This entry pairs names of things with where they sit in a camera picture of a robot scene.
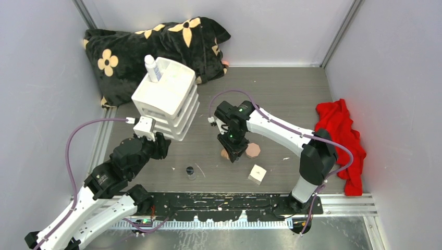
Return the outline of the tan foundation bottle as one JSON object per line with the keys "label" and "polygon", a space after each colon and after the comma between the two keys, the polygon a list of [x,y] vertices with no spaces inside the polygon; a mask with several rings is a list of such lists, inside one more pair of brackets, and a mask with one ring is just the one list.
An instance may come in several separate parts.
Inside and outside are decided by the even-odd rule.
{"label": "tan foundation bottle", "polygon": [[221,155],[224,159],[226,159],[226,160],[230,160],[230,157],[229,157],[229,155],[228,155],[228,152],[227,152],[224,148],[222,149],[220,155]]}

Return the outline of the clear jar black lid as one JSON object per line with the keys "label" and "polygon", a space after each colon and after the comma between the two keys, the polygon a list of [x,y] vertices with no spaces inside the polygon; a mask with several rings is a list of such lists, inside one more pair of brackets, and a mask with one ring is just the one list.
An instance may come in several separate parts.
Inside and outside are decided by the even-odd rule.
{"label": "clear jar black lid", "polygon": [[186,168],[186,174],[189,180],[195,180],[197,175],[195,174],[195,170],[193,167],[189,166]]}

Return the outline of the white plastic drawer organizer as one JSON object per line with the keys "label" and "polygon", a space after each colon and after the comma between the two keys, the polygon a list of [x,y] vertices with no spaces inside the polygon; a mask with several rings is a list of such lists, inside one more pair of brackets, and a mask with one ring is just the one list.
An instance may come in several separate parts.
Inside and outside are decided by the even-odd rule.
{"label": "white plastic drawer organizer", "polygon": [[147,72],[131,99],[140,115],[156,120],[155,132],[182,141],[200,104],[195,71],[171,59],[155,59],[162,73],[160,81],[152,82]]}

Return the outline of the white plastic bottle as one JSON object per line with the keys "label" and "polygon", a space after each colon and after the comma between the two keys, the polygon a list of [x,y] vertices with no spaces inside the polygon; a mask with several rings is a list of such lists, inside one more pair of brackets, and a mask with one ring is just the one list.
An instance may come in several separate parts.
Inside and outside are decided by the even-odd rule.
{"label": "white plastic bottle", "polygon": [[144,58],[145,68],[152,82],[158,83],[162,77],[161,70],[152,55],[146,55]]}

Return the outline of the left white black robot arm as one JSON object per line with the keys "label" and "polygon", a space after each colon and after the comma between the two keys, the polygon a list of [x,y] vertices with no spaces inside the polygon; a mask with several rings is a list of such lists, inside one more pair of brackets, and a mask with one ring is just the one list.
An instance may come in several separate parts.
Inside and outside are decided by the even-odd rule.
{"label": "left white black robot arm", "polygon": [[110,159],[96,166],[71,204],[44,230],[28,233],[30,249],[85,249],[97,236],[131,215],[151,213],[153,197],[140,184],[117,202],[96,211],[128,186],[150,159],[167,157],[171,140],[162,133],[155,138],[127,138],[114,148]]}

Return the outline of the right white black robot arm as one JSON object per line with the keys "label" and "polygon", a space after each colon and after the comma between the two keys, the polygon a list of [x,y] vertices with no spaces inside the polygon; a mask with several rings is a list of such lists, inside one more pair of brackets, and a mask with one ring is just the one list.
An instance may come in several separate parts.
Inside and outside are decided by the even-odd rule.
{"label": "right white black robot arm", "polygon": [[288,196],[288,205],[296,214],[302,214],[309,208],[313,194],[324,183],[338,159],[327,130],[297,127],[270,115],[263,108],[255,108],[250,101],[244,101],[239,106],[223,101],[208,122],[218,127],[217,139],[232,163],[246,152],[249,140],[245,135],[248,132],[262,135],[299,157],[300,176]]}

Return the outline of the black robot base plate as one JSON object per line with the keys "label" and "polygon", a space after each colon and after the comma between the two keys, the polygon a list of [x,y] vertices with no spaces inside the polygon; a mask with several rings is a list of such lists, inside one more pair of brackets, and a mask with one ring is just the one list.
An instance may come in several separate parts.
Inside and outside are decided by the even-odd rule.
{"label": "black robot base plate", "polygon": [[161,193],[152,192],[146,206],[136,212],[146,216],[170,221],[214,222],[237,221],[245,213],[248,222],[281,221],[294,216],[323,213],[320,198],[310,199],[309,204],[295,208],[294,198],[278,193]]}

